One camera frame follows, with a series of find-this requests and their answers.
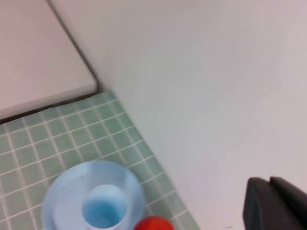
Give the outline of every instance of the white wall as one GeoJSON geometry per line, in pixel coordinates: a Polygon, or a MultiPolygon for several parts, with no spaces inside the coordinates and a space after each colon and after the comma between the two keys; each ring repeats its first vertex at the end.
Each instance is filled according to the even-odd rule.
{"type": "Polygon", "coordinates": [[[306,1],[53,1],[202,229],[251,176],[307,191],[306,1]]]}

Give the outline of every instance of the red object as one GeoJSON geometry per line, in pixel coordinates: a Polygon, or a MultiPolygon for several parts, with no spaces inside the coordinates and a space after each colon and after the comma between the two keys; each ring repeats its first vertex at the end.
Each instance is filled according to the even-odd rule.
{"type": "Polygon", "coordinates": [[[141,220],[134,230],[175,230],[164,218],[151,216],[141,220]]]}

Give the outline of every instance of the blue plastic cup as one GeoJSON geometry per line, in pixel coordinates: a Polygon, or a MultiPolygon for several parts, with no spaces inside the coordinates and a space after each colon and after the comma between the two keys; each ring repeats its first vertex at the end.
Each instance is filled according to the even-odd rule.
{"type": "Polygon", "coordinates": [[[92,189],[83,201],[82,217],[88,230],[121,230],[128,218],[127,194],[104,184],[92,189]]]}

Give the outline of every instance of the green tile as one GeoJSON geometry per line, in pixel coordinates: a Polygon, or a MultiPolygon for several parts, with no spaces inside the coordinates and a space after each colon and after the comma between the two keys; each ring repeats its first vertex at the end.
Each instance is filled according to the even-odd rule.
{"type": "Polygon", "coordinates": [[[43,160],[42,166],[47,177],[51,177],[64,171],[57,156],[43,160]]]}
{"type": "Polygon", "coordinates": [[[156,157],[151,157],[147,159],[146,162],[154,175],[158,175],[159,173],[163,172],[162,166],[160,165],[156,157]]]}
{"type": "Polygon", "coordinates": [[[16,164],[11,152],[0,155],[0,173],[5,173],[15,168],[16,164]]]}
{"type": "Polygon", "coordinates": [[[28,134],[25,130],[11,133],[10,137],[11,137],[14,149],[21,148],[31,143],[28,137],[28,134]]]}
{"type": "Polygon", "coordinates": [[[153,177],[145,162],[131,166],[130,170],[138,177],[140,182],[144,182],[153,177]]]}
{"type": "Polygon", "coordinates": [[[41,209],[42,209],[41,206],[38,206],[38,207],[32,209],[37,229],[43,228],[43,224],[42,224],[42,220],[41,220],[41,209]]]}
{"type": "Polygon", "coordinates": [[[88,129],[94,140],[107,136],[106,130],[101,123],[93,124],[88,129]]]}
{"type": "Polygon", "coordinates": [[[98,146],[103,156],[106,156],[112,152],[115,152],[115,147],[109,137],[98,140],[96,142],[96,145],[98,146]]]}
{"type": "Polygon", "coordinates": [[[3,206],[2,206],[2,203],[1,203],[1,200],[0,200],[0,220],[3,220],[3,219],[5,219],[5,215],[4,215],[3,206]]]}
{"type": "Polygon", "coordinates": [[[0,223],[0,229],[1,230],[9,230],[8,224],[6,221],[3,221],[0,223]]]}
{"type": "Polygon", "coordinates": [[[102,93],[97,94],[93,97],[90,97],[89,100],[91,101],[92,105],[94,105],[94,106],[98,106],[98,105],[106,103],[102,93]]]}
{"type": "Polygon", "coordinates": [[[115,162],[117,164],[121,164],[123,166],[126,166],[125,162],[123,161],[123,159],[120,157],[120,154],[119,152],[115,152],[115,153],[112,153],[108,156],[105,157],[105,160],[106,161],[112,161],[112,162],[115,162]]]}
{"type": "Polygon", "coordinates": [[[48,184],[52,185],[52,183],[59,177],[59,175],[52,176],[48,179],[48,184]]]}
{"type": "Polygon", "coordinates": [[[163,199],[158,200],[157,202],[154,202],[150,206],[150,208],[151,208],[153,214],[156,215],[156,216],[160,216],[160,217],[163,217],[165,219],[172,218],[172,213],[169,210],[166,202],[163,199]]]}
{"type": "Polygon", "coordinates": [[[151,203],[161,197],[154,179],[143,183],[142,187],[144,190],[146,203],[151,203]]]}
{"type": "Polygon", "coordinates": [[[5,134],[4,125],[0,125],[0,135],[5,134]]]}
{"type": "Polygon", "coordinates": [[[175,219],[171,219],[170,222],[171,222],[171,224],[172,224],[172,226],[173,226],[173,228],[175,230],[181,230],[181,227],[180,227],[180,225],[179,225],[179,223],[178,223],[176,218],[175,219]]]}
{"type": "Polygon", "coordinates": [[[145,141],[137,143],[136,147],[139,149],[144,159],[153,155],[153,152],[150,150],[150,148],[148,147],[145,141]]]}
{"type": "Polygon", "coordinates": [[[97,117],[97,114],[94,109],[89,109],[82,112],[81,116],[83,117],[86,125],[90,125],[99,121],[99,118],[97,117]]]}
{"type": "Polygon", "coordinates": [[[111,102],[110,106],[112,106],[113,109],[115,110],[115,115],[121,114],[121,113],[124,112],[122,106],[120,105],[120,103],[118,101],[111,102]]]}
{"type": "Polygon", "coordinates": [[[44,124],[29,128],[30,135],[33,142],[47,139],[49,137],[47,129],[44,124]]]}
{"type": "Polygon", "coordinates": [[[34,149],[32,146],[27,146],[16,150],[16,157],[20,166],[31,164],[36,161],[34,149]]]}
{"type": "Polygon", "coordinates": [[[0,154],[8,152],[11,150],[10,143],[8,137],[2,136],[0,137],[0,154]]]}
{"type": "Polygon", "coordinates": [[[0,181],[5,194],[21,188],[17,171],[9,172],[0,176],[0,181]]]}
{"type": "Polygon", "coordinates": [[[17,120],[13,120],[13,121],[6,123],[6,127],[9,132],[13,132],[13,131],[24,128],[24,123],[23,123],[23,120],[19,118],[17,120]]]}
{"type": "Polygon", "coordinates": [[[27,126],[34,126],[43,122],[43,119],[40,117],[39,113],[31,114],[24,117],[25,124],[27,126]]]}
{"type": "Polygon", "coordinates": [[[173,215],[176,215],[186,210],[186,207],[183,205],[176,192],[169,194],[165,199],[173,215]]]}
{"type": "Polygon", "coordinates": [[[79,151],[84,161],[92,161],[101,157],[101,155],[97,152],[94,143],[79,147],[79,151]]]}
{"type": "Polygon", "coordinates": [[[83,127],[82,121],[77,114],[73,114],[64,118],[69,130],[83,127]]]}
{"type": "Polygon", "coordinates": [[[189,212],[183,213],[178,217],[178,219],[184,229],[200,230],[189,212]]]}
{"type": "Polygon", "coordinates": [[[61,115],[69,115],[76,112],[73,104],[65,104],[58,107],[59,113],[61,115]]]}
{"type": "Polygon", "coordinates": [[[79,111],[84,110],[84,109],[89,109],[89,108],[92,107],[87,99],[78,101],[75,104],[76,104],[79,111]]]}
{"type": "Polygon", "coordinates": [[[128,147],[129,145],[131,145],[131,142],[125,131],[114,134],[112,137],[119,149],[122,149],[124,147],[128,147]]]}
{"type": "Polygon", "coordinates": [[[23,191],[18,191],[5,196],[6,208],[9,216],[28,209],[23,191]]]}
{"type": "Polygon", "coordinates": [[[105,123],[105,125],[106,125],[110,134],[117,133],[117,132],[123,130],[121,124],[118,122],[116,117],[108,119],[108,120],[104,121],[104,123],[105,123]]]}
{"type": "Polygon", "coordinates": [[[42,111],[43,117],[46,121],[50,121],[52,119],[59,118],[59,114],[56,110],[56,108],[49,108],[44,111],[42,111]]]}
{"type": "Polygon", "coordinates": [[[131,127],[129,129],[127,129],[127,131],[129,133],[129,135],[131,136],[134,143],[143,140],[140,133],[138,132],[138,130],[135,127],[131,127]]]}
{"type": "Polygon", "coordinates": [[[137,152],[134,146],[122,149],[120,152],[125,161],[127,162],[128,166],[140,162],[142,160],[142,157],[137,152]]]}
{"type": "Polygon", "coordinates": [[[34,184],[27,188],[30,197],[31,205],[36,206],[43,202],[44,195],[47,191],[44,182],[34,184]]]}
{"type": "Polygon", "coordinates": [[[159,175],[156,179],[160,185],[162,195],[165,195],[175,190],[172,182],[169,180],[168,176],[165,173],[159,175]]]}
{"type": "Polygon", "coordinates": [[[72,140],[69,134],[62,134],[54,138],[54,141],[57,145],[59,152],[63,152],[63,151],[73,148],[73,143],[72,143],[72,140]]]}
{"type": "Polygon", "coordinates": [[[34,230],[30,212],[24,212],[10,219],[12,230],[34,230]]]}
{"type": "Polygon", "coordinates": [[[64,126],[64,123],[61,119],[56,119],[47,123],[47,126],[51,132],[52,136],[56,136],[62,133],[66,133],[67,130],[64,126]]]}
{"type": "Polygon", "coordinates": [[[112,113],[112,110],[107,104],[98,107],[97,111],[102,117],[102,119],[107,119],[107,118],[114,116],[114,114],[112,113]]]}
{"type": "Polygon", "coordinates": [[[66,169],[69,169],[82,162],[76,149],[68,150],[61,154],[66,169]]]}
{"type": "Polygon", "coordinates": [[[40,159],[44,159],[56,154],[53,143],[50,139],[36,143],[35,148],[40,159]]]}
{"type": "Polygon", "coordinates": [[[75,140],[77,146],[91,142],[91,138],[85,128],[72,131],[71,135],[72,138],[75,140]]]}
{"type": "Polygon", "coordinates": [[[38,163],[25,166],[21,169],[26,185],[33,184],[43,179],[38,163]]]}

